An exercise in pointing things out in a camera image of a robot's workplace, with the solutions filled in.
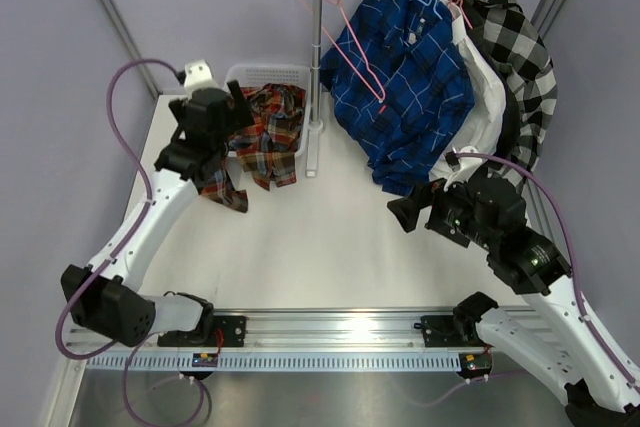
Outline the red plaid shirt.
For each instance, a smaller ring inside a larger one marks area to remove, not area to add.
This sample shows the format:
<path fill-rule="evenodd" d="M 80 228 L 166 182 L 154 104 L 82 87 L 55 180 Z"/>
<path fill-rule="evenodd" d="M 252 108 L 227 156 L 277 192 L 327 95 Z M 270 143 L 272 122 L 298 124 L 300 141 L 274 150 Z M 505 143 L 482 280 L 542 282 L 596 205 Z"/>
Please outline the red plaid shirt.
<path fill-rule="evenodd" d="M 243 87 L 241 91 L 249 103 L 253 124 L 229 138 L 229 150 L 257 186 L 269 190 L 294 184 L 306 91 L 278 83 Z"/>

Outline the blue plaid shirt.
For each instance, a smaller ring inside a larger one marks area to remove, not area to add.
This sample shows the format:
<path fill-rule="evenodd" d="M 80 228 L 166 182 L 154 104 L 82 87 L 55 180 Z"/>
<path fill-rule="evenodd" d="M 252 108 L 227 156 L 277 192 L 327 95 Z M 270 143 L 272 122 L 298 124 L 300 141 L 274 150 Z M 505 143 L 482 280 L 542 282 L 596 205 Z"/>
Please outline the blue plaid shirt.
<path fill-rule="evenodd" d="M 451 20 L 429 0 L 363 0 L 322 57 L 334 115 L 365 152 L 375 184 L 406 196 L 426 183 L 474 106 Z"/>

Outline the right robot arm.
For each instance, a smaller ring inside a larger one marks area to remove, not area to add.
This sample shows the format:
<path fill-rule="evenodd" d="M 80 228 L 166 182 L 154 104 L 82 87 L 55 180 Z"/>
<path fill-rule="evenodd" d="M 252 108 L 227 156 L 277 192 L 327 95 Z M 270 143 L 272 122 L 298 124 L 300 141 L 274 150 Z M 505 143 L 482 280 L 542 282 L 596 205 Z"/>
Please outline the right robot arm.
<path fill-rule="evenodd" d="M 574 426 L 638 425 L 638 366 L 588 307 L 563 254 L 528 226 L 514 185 L 477 175 L 465 182 L 438 179 L 387 207 L 406 232 L 427 208 L 427 229 L 463 247 L 481 247 L 493 274 L 535 310 L 560 346 L 545 343 L 482 292 L 453 308 L 460 342 L 507 354 L 556 396 Z"/>

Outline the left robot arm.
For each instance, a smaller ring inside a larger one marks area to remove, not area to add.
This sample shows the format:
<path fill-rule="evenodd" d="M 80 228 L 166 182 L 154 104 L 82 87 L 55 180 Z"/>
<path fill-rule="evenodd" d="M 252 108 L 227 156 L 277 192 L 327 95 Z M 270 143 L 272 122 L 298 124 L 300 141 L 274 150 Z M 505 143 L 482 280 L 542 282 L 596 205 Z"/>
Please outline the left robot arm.
<path fill-rule="evenodd" d="M 166 332 L 180 332 L 194 346 L 212 339 L 215 323 L 204 315 L 205 301 L 142 296 L 139 289 L 174 223 L 222 170 L 229 138 L 253 123 L 235 80 L 226 89 L 196 89 L 169 109 L 177 127 L 143 181 L 142 199 L 87 266 L 70 265 L 61 276 L 67 300 L 61 317 L 127 347 Z"/>

